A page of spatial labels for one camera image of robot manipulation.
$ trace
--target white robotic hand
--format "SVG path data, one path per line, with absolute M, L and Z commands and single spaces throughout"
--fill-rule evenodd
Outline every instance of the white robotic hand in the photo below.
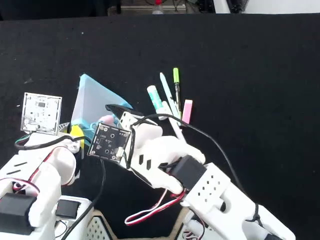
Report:
M 136 121 L 128 112 L 123 114 L 120 120 L 125 130 L 130 130 L 129 123 Z M 184 190 L 181 183 L 159 166 L 172 164 L 186 155 L 192 156 L 201 164 L 206 161 L 205 156 L 197 148 L 175 136 L 162 136 L 162 128 L 157 125 L 142 123 L 135 128 L 134 151 L 129 170 L 155 189 L 163 188 L 174 194 L 180 194 Z M 126 166 L 124 158 L 121 164 L 123 167 Z
M 180 194 L 184 189 L 188 189 L 181 205 L 190 208 L 206 222 L 220 237 L 217 239 L 296 239 L 283 223 L 266 208 L 255 204 L 216 165 L 213 163 L 203 165 L 206 159 L 201 151 L 174 136 L 162 136 L 162 129 L 157 125 L 141 123 L 135 126 L 133 123 L 136 121 L 137 119 L 128 112 L 125 112 L 120 120 L 125 130 L 130 131 L 134 128 L 135 131 L 129 170 L 153 188 L 164 188 L 174 194 Z M 130 153 L 130 147 L 128 144 L 125 149 L 126 156 Z M 177 174 L 169 175 L 159 168 L 161 164 L 170 165 L 187 155 L 191 156 L 189 163 L 187 161 L 178 163 L 179 177 L 182 176 L 179 180 L 174 177 L 177 177 Z M 121 165 L 126 166 L 124 158 Z

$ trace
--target light blue marker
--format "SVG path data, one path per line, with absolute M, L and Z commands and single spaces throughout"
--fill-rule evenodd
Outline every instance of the light blue marker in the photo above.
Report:
M 146 88 L 146 90 L 148 91 L 148 94 L 149 94 L 150 99 L 152 101 L 152 104 L 154 106 L 155 112 L 157 114 L 165 114 L 166 110 L 161 102 L 161 99 L 159 97 L 159 93 L 157 91 L 156 86 L 155 85 L 148 86 Z M 166 116 L 159 116 L 158 118 L 159 118 L 159 120 L 164 120 L 167 117 Z
M 172 112 L 173 116 L 175 116 L 176 118 L 180 119 L 180 114 L 178 112 L 178 109 L 177 109 L 177 106 L 175 104 L 175 101 L 174 101 L 174 99 L 173 99 L 173 97 L 171 95 L 170 88 L 168 86 L 166 77 L 162 72 L 160 72 L 160 80 L 161 80 L 161 83 L 162 83 L 166 98 L 168 99 L 168 103 L 169 103 L 169 106 L 171 108 L 171 112 Z

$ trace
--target red and white wire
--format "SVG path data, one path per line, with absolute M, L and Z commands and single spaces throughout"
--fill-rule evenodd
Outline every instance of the red and white wire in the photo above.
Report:
M 135 224 L 138 224 L 138 223 L 141 223 L 143 222 L 144 220 L 150 218 L 151 216 L 163 211 L 164 209 L 178 203 L 186 194 L 186 191 L 184 190 L 180 195 L 173 195 L 173 196 L 176 196 L 176 199 L 173 199 L 161 206 L 159 206 L 161 204 L 161 202 L 163 201 L 166 193 L 167 193 L 167 189 L 164 190 L 162 196 L 160 197 L 159 201 L 150 209 L 147 209 L 147 210 L 143 210 L 143 211 L 140 211 L 140 212 L 137 212 L 131 216 L 128 216 L 125 220 L 124 220 L 124 224 L 127 225 L 127 226 L 132 226 L 132 225 L 135 225 Z M 138 217 L 140 216 L 141 214 L 144 214 L 144 213 L 147 213 L 137 219 L 134 219 L 135 217 Z
M 46 162 L 46 161 L 52 156 L 52 154 L 54 153 L 54 151 L 55 151 L 56 149 L 58 149 L 58 148 L 68 149 L 68 148 L 66 148 L 65 146 L 56 146 L 56 147 L 53 148 L 53 149 L 49 152 L 49 154 L 43 159 L 43 161 L 40 163 L 40 165 L 41 165 L 42 163 Z M 36 168 L 36 170 L 35 170 L 35 171 L 32 173 L 32 175 L 29 177 L 29 182 L 31 182 L 31 181 L 34 179 L 34 177 L 36 176 L 37 172 L 39 171 L 40 165 Z
M 192 231 L 185 230 L 183 232 L 183 234 L 182 234 L 182 238 L 183 239 L 186 239 L 186 240 L 191 240 L 191 239 L 201 240 L 204 237 L 205 230 L 206 230 L 206 225 L 205 225 L 205 222 L 201 218 L 199 218 L 199 219 L 201 221 L 200 223 L 201 223 L 202 228 L 203 228 L 203 231 L 202 231 L 201 235 L 200 236 L 196 236 Z
M 15 183 L 20 184 L 22 187 L 17 189 L 17 191 L 20 191 L 23 188 L 28 187 L 28 188 L 34 189 L 36 194 L 40 193 L 40 189 L 30 181 L 23 180 L 23 179 L 20 179 L 20 178 L 15 178 L 15 177 L 5 177 L 5 178 L 0 179 L 0 181 L 1 180 L 11 180 L 11 182 L 15 182 Z

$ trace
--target black table surface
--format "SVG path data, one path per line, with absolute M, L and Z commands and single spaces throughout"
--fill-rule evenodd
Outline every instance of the black table surface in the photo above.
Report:
M 79 76 L 87 73 L 145 114 L 146 88 L 180 69 L 182 99 L 194 102 L 191 123 L 223 146 L 248 195 L 298 239 L 319 239 L 320 15 L 163 15 L 0 22 L 0 167 L 16 153 L 24 92 L 62 96 L 61 122 L 72 115 Z M 165 124 L 165 131 L 171 133 Z M 229 176 L 206 138 L 187 142 Z M 106 163 L 96 208 L 116 235 L 168 235 L 180 207 L 136 226 L 124 219 L 162 193 Z M 86 158 L 65 194 L 93 199 L 99 160 Z

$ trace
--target green marker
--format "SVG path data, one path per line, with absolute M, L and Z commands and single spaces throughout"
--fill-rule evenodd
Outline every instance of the green marker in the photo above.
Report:
M 173 82 L 174 82 L 174 90 L 175 90 L 175 103 L 177 105 L 180 118 L 181 118 L 180 80 L 179 80 L 179 69 L 177 67 L 173 69 Z

